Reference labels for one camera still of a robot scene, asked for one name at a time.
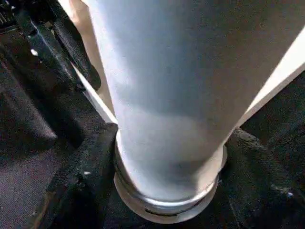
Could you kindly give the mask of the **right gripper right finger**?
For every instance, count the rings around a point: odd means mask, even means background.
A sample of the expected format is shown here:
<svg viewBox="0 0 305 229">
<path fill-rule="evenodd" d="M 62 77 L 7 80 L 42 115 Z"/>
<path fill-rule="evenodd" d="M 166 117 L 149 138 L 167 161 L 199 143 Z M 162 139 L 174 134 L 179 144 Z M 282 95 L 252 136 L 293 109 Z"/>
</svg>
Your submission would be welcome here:
<svg viewBox="0 0 305 229">
<path fill-rule="evenodd" d="M 303 229 L 305 193 L 258 138 L 237 128 L 225 143 L 221 188 L 238 229 Z"/>
</svg>

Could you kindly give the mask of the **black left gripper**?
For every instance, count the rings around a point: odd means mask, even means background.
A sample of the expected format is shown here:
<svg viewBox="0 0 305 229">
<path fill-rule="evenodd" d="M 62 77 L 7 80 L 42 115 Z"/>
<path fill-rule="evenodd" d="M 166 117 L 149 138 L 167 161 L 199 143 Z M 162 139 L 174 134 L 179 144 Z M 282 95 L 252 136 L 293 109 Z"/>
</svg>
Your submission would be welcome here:
<svg viewBox="0 0 305 229">
<path fill-rule="evenodd" d="M 92 65 L 82 37 L 70 19 L 60 18 L 62 6 L 58 0 L 2 0 L 0 2 L 0 32 L 18 29 L 23 24 L 52 24 L 56 39 L 80 73 L 98 90 L 100 76 Z"/>
</svg>

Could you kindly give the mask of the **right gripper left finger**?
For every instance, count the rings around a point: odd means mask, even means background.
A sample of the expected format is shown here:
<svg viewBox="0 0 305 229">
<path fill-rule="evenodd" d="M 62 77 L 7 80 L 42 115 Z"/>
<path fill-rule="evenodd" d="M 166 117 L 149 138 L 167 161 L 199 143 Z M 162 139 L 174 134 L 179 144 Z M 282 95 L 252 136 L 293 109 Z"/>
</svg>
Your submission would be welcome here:
<svg viewBox="0 0 305 229">
<path fill-rule="evenodd" d="M 101 229 L 112 181 L 118 126 L 104 123 L 52 178 L 29 219 L 30 229 Z"/>
</svg>

